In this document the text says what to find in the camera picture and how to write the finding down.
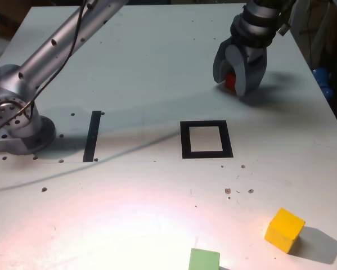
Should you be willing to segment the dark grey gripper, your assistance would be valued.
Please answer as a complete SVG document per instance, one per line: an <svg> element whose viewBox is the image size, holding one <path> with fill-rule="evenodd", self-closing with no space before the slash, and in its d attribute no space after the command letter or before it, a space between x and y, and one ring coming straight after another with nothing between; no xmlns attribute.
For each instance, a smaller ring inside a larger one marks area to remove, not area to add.
<svg viewBox="0 0 337 270"><path fill-rule="evenodd" d="M247 96L256 90L266 72L267 48L234 45L226 39L219 45L213 62L213 78L237 96Z"/></svg>

